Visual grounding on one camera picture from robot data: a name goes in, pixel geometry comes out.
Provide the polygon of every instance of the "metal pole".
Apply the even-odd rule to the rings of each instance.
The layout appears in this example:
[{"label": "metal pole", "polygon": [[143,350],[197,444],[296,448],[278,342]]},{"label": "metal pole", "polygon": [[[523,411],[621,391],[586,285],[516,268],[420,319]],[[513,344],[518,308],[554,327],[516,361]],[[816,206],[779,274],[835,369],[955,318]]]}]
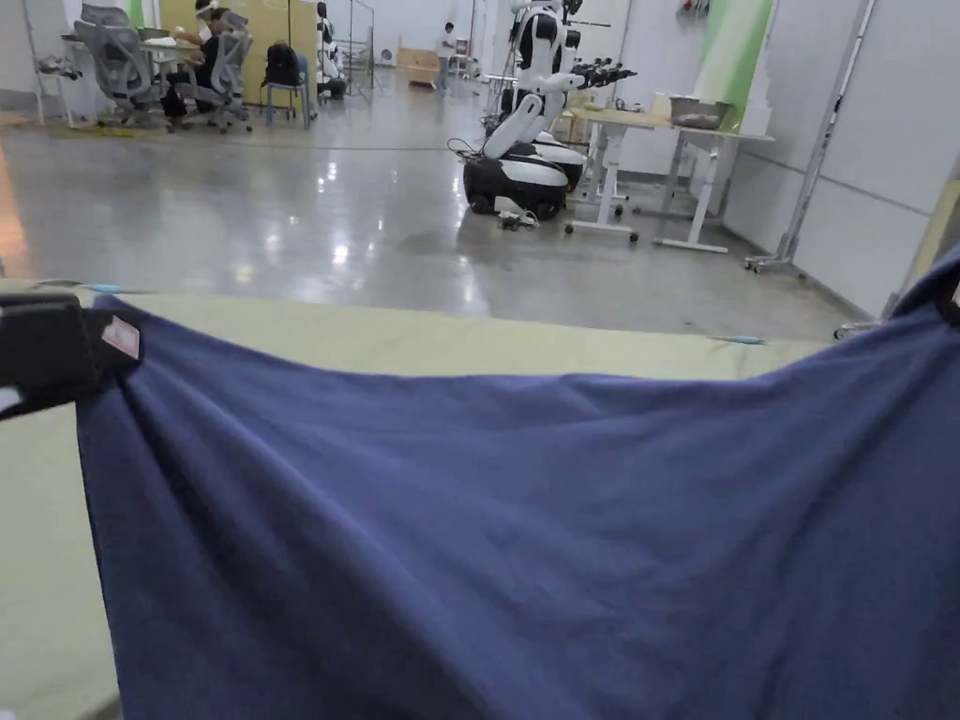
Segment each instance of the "metal pole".
[{"label": "metal pole", "polygon": [[853,29],[847,41],[847,48],[844,51],[844,61],[840,63],[836,80],[833,83],[833,90],[830,93],[827,110],[824,112],[824,119],[820,123],[817,144],[813,148],[810,161],[806,166],[800,197],[797,199],[797,204],[793,208],[790,225],[787,226],[787,231],[780,238],[777,251],[773,255],[748,257],[746,259],[747,270],[753,270],[755,273],[758,273],[761,268],[783,268],[792,267],[793,265],[793,258],[797,254],[797,245],[800,242],[800,230],[804,224],[806,212],[810,208],[813,191],[816,188],[817,180],[820,178],[820,170],[823,168],[824,160],[827,158],[827,147],[833,135],[833,127],[836,125],[837,118],[840,115],[841,108],[838,106],[838,103],[846,92],[847,82],[851,77],[853,68],[856,66],[856,59],[860,53],[860,44],[867,32],[867,25],[870,23],[870,17],[873,14],[875,3],[876,0],[860,0],[860,7],[857,8],[856,17],[853,21]]}]

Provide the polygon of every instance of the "black wheel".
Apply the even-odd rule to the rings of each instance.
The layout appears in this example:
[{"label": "black wheel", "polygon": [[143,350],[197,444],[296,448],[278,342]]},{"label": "black wheel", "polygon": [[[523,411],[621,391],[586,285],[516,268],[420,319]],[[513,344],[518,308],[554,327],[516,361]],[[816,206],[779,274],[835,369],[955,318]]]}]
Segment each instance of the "black wheel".
[{"label": "black wheel", "polygon": [[468,198],[470,209],[477,215],[490,215],[493,212],[493,206],[490,198],[486,195],[471,195]]},{"label": "black wheel", "polygon": [[534,210],[537,220],[541,223],[553,220],[558,212],[560,212],[560,206],[556,203],[537,203],[537,209]]}]

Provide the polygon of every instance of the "blue cloth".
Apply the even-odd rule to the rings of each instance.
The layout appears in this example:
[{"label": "blue cloth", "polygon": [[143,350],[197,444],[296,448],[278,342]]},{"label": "blue cloth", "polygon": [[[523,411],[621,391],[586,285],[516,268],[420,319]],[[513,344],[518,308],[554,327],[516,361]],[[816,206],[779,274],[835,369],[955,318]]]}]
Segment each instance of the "blue cloth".
[{"label": "blue cloth", "polygon": [[929,297],[739,382],[325,372],[143,314],[78,408],[125,717],[960,717]]}]

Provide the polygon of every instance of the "office chair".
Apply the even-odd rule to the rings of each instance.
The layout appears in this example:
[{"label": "office chair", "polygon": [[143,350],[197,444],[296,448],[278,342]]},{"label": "office chair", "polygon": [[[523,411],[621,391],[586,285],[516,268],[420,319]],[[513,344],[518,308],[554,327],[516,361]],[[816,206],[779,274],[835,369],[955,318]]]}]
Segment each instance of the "office chair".
[{"label": "office chair", "polygon": [[97,85],[117,106],[120,122],[148,122],[160,88],[153,82],[150,64],[140,52],[140,35],[127,14],[118,8],[84,4],[73,28],[93,59]]},{"label": "office chair", "polygon": [[253,38],[247,31],[247,18],[236,12],[226,12],[221,20],[230,28],[229,33],[220,33],[217,43],[217,59],[213,64],[210,78],[212,87],[197,85],[197,75],[189,68],[190,83],[177,85],[177,92],[183,98],[193,98],[214,106],[211,112],[194,110],[183,117],[188,123],[203,119],[217,126],[220,134],[226,134],[229,119],[235,117],[247,123],[247,132],[253,132],[250,114],[243,104],[243,63],[247,59]]}]

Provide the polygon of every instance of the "beige table surface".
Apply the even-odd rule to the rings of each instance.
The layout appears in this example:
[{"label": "beige table surface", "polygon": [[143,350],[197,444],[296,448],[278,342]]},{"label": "beige table surface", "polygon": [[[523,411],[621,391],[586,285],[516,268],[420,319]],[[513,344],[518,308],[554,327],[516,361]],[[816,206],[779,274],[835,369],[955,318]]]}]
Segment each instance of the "beige table surface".
[{"label": "beige table surface", "polygon": [[609,123],[612,125],[625,125],[631,128],[667,128],[668,130],[680,130],[698,135],[718,135],[720,137],[734,137],[741,140],[765,140],[772,141],[774,138],[770,135],[744,135],[739,132],[727,132],[719,130],[702,130],[699,128],[683,128],[670,122],[670,118],[655,115],[652,112],[630,112],[629,110],[617,110],[612,108],[603,108],[592,110],[587,108],[567,108],[574,117],[580,120],[589,120],[594,123]]},{"label": "beige table surface", "polygon": [[[23,285],[0,280],[0,292]],[[125,300],[280,357],[358,372],[735,379],[779,368],[820,347],[752,347],[697,336],[286,300]],[[99,720],[113,717],[116,692],[73,408],[0,423],[0,710],[14,710],[17,720]]]}]

